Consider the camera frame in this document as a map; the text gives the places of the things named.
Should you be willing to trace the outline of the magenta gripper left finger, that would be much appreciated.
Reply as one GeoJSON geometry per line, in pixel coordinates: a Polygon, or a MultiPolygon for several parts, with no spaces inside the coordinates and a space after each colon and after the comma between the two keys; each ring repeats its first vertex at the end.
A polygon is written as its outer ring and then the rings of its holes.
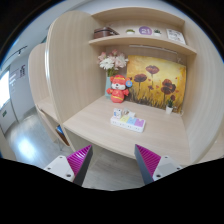
{"type": "Polygon", "coordinates": [[[88,145],[67,157],[67,161],[75,175],[74,184],[78,186],[83,184],[92,155],[92,146],[88,145]]]}

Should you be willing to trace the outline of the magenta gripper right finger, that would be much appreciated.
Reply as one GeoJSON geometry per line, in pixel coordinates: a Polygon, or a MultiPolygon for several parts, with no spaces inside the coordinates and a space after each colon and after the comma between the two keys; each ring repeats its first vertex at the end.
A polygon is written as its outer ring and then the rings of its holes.
{"type": "Polygon", "coordinates": [[[134,154],[140,168],[144,184],[150,184],[154,181],[153,174],[161,160],[161,157],[140,145],[135,145],[134,154]]]}

